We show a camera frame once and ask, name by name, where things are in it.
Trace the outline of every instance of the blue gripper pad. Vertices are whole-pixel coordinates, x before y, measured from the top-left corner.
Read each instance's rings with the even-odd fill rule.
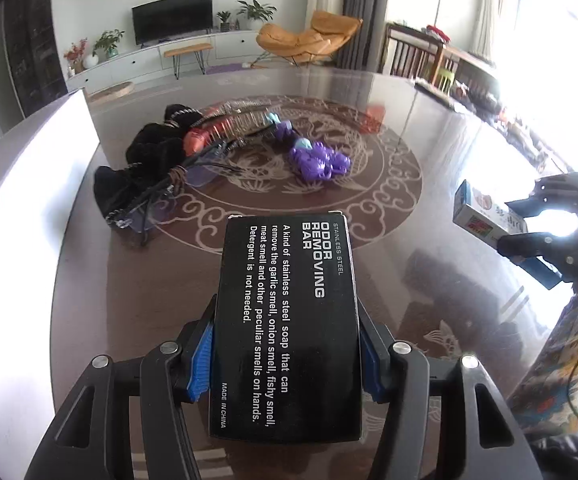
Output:
[[[385,402],[386,391],[380,384],[378,356],[363,327],[360,327],[360,356],[363,364],[363,390],[371,395],[373,402]]]
[[[192,402],[196,402],[200,395],[209,389],[212,339],[213,323],[209,323],[191,360],[191,379],[187,385],[187,393]]]

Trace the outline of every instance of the plant pot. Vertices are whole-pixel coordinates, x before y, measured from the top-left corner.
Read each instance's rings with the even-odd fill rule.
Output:
[[[249,20],[249,30],[260,30],[265,23],[264,20]]]
[[[92,52],[88,56],[85,56],[85,59],[82,60],[82,65],[88,70],[94,68],[98,64],[98,61],[98,54]]]

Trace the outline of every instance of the glossy brown tabletop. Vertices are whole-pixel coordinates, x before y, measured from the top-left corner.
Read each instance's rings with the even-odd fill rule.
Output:
[[[352,174],[316,189],[300,184],[273,153],[241,156],[240,180],[218,177],[178,198],[175,219],[139,248],[111,232],[93,200],[93,171],[125,165],[124,151],[167,104],[196,108],[267,96],[306,134],[352,153]],[[383,125],[371,123],[384,107]],[[493,129],[452,112],[410,81],[312,67],[183,78],[93,107],[101,139],[77,198],[61,253],[51,326],[54,401],[60,405],[92,357],[119,361],[175,338],[216,291],[226,216],[342,210],[349,219],[358,297],[396,338],[434,357],[478,355],[507,396],[522,379],[568,301],[570,286],[545,290],[523,270],[452,222],[464,178],[500,200],[533,189],[539,175]],[[204,478],[367,476],[386,407],[365,398],[358,442],[260,446],[216,440],[207,399],[185,405]],[[138,401],[132,405],[136,478],[146,478]],[[440,406],[432,399],[429,452],[434,467]]]

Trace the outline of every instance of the metal bolt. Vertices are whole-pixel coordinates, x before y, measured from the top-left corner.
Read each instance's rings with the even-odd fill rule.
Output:
[[[411,346],[404,341],[397,341],[393,344],[393,351],[396,352],[396,354],[408,354],[411,352]]]
[[[92,361],[92,366],[94,368],[104,368],[109,364],[109,358],[106,355],[99,355],[94,357]]]
[[[175,341],[165,341],[160,345],[160,352],[165,355],[173,354],[173,352],[178,351],[178,343]]]
[[[475,355],[467,354],[462,356],[462,366],[465,368],[478,368],[480,361]]]

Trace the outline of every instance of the flat screen tv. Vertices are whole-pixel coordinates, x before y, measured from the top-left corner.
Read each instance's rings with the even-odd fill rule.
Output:
[[[213,27],[211,0],[159,0],[132,9],[136,44]]]

